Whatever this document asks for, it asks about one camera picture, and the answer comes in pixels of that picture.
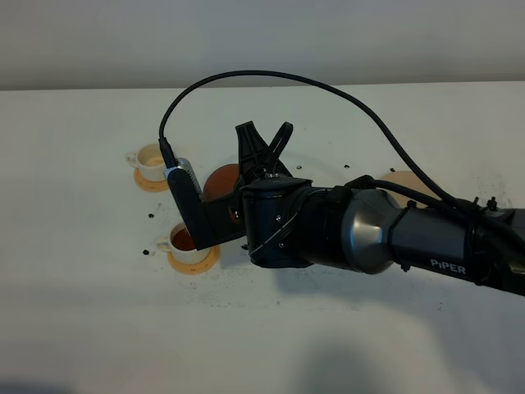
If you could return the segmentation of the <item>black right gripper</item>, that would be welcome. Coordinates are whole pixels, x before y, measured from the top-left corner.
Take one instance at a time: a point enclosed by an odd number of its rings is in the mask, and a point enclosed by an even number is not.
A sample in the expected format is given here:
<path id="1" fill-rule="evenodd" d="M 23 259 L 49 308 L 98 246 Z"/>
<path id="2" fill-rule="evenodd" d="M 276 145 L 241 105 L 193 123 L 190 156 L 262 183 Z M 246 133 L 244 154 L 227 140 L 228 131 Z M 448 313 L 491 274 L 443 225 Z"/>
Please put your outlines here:
<path id="1" fill-rule="evenodd" d="M 282 163 L 277 163 L 293 133 L 293 125 L 285 121 L 270 145 L 258 133 L 252 121 L 238 125 L 238 171 L 234 192 L 277 192 L 295 187 L 295 178 Z"/>

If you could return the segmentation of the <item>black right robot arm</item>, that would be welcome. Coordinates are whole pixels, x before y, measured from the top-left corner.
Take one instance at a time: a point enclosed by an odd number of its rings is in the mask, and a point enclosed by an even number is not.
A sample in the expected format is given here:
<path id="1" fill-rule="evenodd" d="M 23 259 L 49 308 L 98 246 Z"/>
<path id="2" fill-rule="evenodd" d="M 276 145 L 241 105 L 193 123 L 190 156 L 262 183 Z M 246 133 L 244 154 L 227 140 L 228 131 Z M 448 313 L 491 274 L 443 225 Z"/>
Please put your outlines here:
<path id="1" fill-rule="evenodd" d="M 398 264 L 523 294 L 521 209 L 500 209 L 494 200 L 446 203 L 370 176 L 315 187 L 281 163 L 292 130 L 285 123 L 266 143 L 252 123 L 236 129 L 236 189 L 255 265 L 378 274 Z"/>

